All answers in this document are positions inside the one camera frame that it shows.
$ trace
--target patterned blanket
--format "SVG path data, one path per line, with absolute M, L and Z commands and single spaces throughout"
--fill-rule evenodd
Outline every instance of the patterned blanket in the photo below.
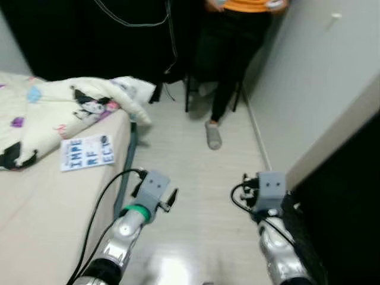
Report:
M 44 82 L 0 72 L 0 170 L 30 166 L 119 108 L 138 124 L 151 124 L 141 102 L 153 91 L 131 77 Z

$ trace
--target black curtain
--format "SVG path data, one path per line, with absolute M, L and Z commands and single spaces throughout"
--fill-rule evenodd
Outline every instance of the black curtain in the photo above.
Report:
M 157 23 L 166 0 L 103 0 L 130 23 Z M 178 59 L 174 61 L 169 22 L 125 27 L 93 0 L 0 0 L 0 6 L 33 73 L 47 80 L 132 75 L 154 83 L 181 79 L 195 42 L 203 0 L 170 0 Z

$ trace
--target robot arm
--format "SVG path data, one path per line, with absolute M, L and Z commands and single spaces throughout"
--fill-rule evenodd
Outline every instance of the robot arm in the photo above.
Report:
M 124 275 L 131 251 L 143 227 L 152 223 L 160 207 L 169 212 L 174 204 L 177 189 L 168 202 L 161 196 L 170 180 L 158 172 L 150 172 L 143 180 L 133 204 L 121 212 L 109 229 L 109 237 L 96 251 L 92 262 L 75 281 L 74 285 L 118 285 Z
M 234 198 L 239 186 L 243 188 L 240 199 L 247 206 Z M 273 285 L 313 285 L 314 281 L 295 253 L 295 242 L 281 219 L 281 202 L 285 194 L 283 173 L 260 172 L 254 179 L 244 175 L 243 183 L 233 189 L 231 198 L 258 224 L 260 248 L 267 260 Z

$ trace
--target wire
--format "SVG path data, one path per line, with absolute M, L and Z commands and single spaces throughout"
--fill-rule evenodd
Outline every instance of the wire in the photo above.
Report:
M 178 60 L 178 52 L 177 47 L 175 43 L 175 36 L 174 36 L 174 28 L 173 28 L 173 19 L 172 19 L 172 5 L 170 3 L 170 0 L 165 1 L 165 10 L 166 10 L 166 16 L 165 18 L 158 23 L 153 24 L 131 24 L 127 21 L 124 21 L 123 19 L 116 16 L 107 6 L 101 1 L 101 0 L 94 0 L 94 2 L 98 5 L 98 7 L 106 13 L 111 19 L 118 22 L 119 24 L 130 27 L 130 28 L 149 28 L 149 27 L 157 27 L 159 25 L 162 25 L 166 22 L 166 20 L 169 20 L 169 34 L 170 34 L 170 41 L 172 42 L 172 52 L 174 56 L 174 61 L 169 65 L 168 68 L 166 68 L 165 73 L 169 73 L 174 64 L 177 63 Z
M 166 22 L 166 20 L 170 17 L 167 7 L 166 7 L 166 16 L 165 18 L 158 23 L 153 23 L 153 24 L 131 24 L 127 21 L 124 21 L 123 19 L 119 18 L 116 16 L 110 9 L 108 9 L 105 4 L 101 0 L 94 0 L 94 2 L 99 6 L 99 8 L 106 13 L 111 19 L 115 20 L 119 24 L 122 24 L 123 26 L 126 27 L 131 27 L 131 28 L 149 28 L 149 27 L 157 27 L 159 25 L 162 25 L 163 23 Z
M 169 4 L 169 1 L 170 0 L 167 0 L 165 2 L 165 6 L 166 6 L 167 15 L 169 16 L 169 34 L 170 34 L 170 41 L 172 42 L 172 52 L 174 56 L 174 61 L 172 62 L 172 64 L 170 64 L 168 68 L 166 68 L 165 73 L 169 73 L 172 67 L 174 66 L 174 64 L 176 64 L 178 60 L 176 40 L 175 40 L 174 28 L 173 28 L 172 8 L 171 8 L 171 5 Z
M 88 227 L 87 227 L 87 231 L 85 233 L 85 237 L 84 237 L 84 241 L 83 241 L 83 247 L 82 247 L 82 252 L 81 252 L 81 255 L 80 255 L 80 258 L 79 258 L 79 261 L 78 261 L 78 264 L 77 264 L 77 267 L 75 268 L 74 272 L 72 273 L 69 281 L 67 282 L 66 285 L 72 285 L 75 281 L 75 278 L 78 274 L 78 271 L 79 269 L 81 268 L 81 264 L 83 262 L 83 258 L 84 258 L 84 254 L 86 252 L 86 247 L 87 247 L 87 241 L 88 241 L 88 237 L 90 235 L 90 230 L 91 230 L 91 226 L 93 224 L 93 221 L 94 221 L 94 218 L 95 218 L 95 214 L 97 212 L 97 209 L 99 207 L 99 204 L 103 198 L 103 196 L 105 195 L 106 191 L 108 190 L 108 188 L 111 186 L 111 184 L 120 176 L 126 174 L 126 173 L 129 173 L 129 172 L 136 172 L 138 173 L 139 175 L 143 172 L 142 170 L 140 169 L 127 169 L 127 170 L 124 170 L 120 173 L 118 173 L 117 175 L 115 175 L 111 180 L 110 182 L 108 182 L 107 186 L 102 190 L 102 193 L 100 194 L 100 196 L 98 197 L 97 201 L 96 201 L 96 205 L 94 207 L 94 210 L 91 214 L 91 218 L 90 218 L 90 222 L 88 224 Z
M 92 251 L 91 255 L 88 257 L 86 263 L 83 265 L 81 271 L 79 271 L 79 273 L 77 274 L 77 276 L 75 276 L 75 278 L 77 278 L 78 276 L 81 276 L 82 273 L 84 272 L 84 270 L 86 270 L 87 266 L 90 264 L 91 260 L 93 259 L 100 243 L 102 242 L 104 236 L 106 235 L 106 233 L 108 232 L 108 230 L 113 226 L 113 224 L 115 224 L 115 221 L 117 220 L 118 218 L 114 219 L 111 224 L 109 226 L 107 226 L 107 228 L 104 230 L 104 232 L 102 233 L 102 235 L 100 236 L 99 240 L 97 241 L 96 243 L 96 246 L 94 248 L 94 250 Z
M 283 237 L 288 243 L 290 243 L 291 246 L 292 246 L 294 249 L 296 249 L 296 248 L 295 248 L 295 246 L 296 246 L 296 245 L 295 245 L 295 242 L 292 241 L 291 239 L 289 239 L 289 238 L 286 236 L 286 234 L 285 234 L 282 230 L 280 230 L 278 227 L 276 227 L 274 224 L 272 224 L 272 222 L 270 222 L 269 219 L 267 219 L 266 217 L 264 217 L 264 216 L 262 216 L 262 215 L 260 215 L 260 214 L 254 213 L 250 208 L 248 208 L 248 207 L 242 205 L 241 203 L 239 203 L 239 202 L 237 202 L 237 201 L 235 200 L 235 198 L 234 198 L 234 196 L 233 196 L 233 195 L 235 194 L 235 191 L 236 191 L 238 188 L 243 187 L 244 185 L 245 185 L 244 183 L 240 183 L 240 184 L 236 185 L 236 186 L 231 190 L 230 197 L 231 197 L 232 202 L 233 202 L 235 205 L 237 205 L 240 209 L 246 211 L 248 214 L 253 215 L 253 216 L 255 217 L 256 220 L 262 220 L 262 221 L 266 222 L 266 223 L 267 223 L 269 226 L 271 226 L 271 227 L 272 227 L 277 233 L 279 233 L 279 235 L 281 235 L 281 236 L 282 236 L 282 237 Z
M 176 99 L 171 95 L 171 93 L 170 93 L 170 91 L 169 91 L 169 88 L 168 88 L 168 86 L 167 86 L 166 83 L 164 83 L 164 88 L 165 88 L 165 93 L 166 93 L 166 95 L 167 95 L 169 98 L 171 98 L 171 99 L 175 102 Z

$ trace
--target person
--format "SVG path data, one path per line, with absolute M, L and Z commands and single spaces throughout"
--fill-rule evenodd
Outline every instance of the person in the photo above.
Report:
M 201 82 L 218 81 L 212 115 L 205 123 L 212 150 L 221 147 L 219 120 L 270 25 L 268 2 L 277 2 L 271 10 L 275 13 L 288 4 L 287 0 L 205 0 L 207 13 L 195 48 L 193 74 Z

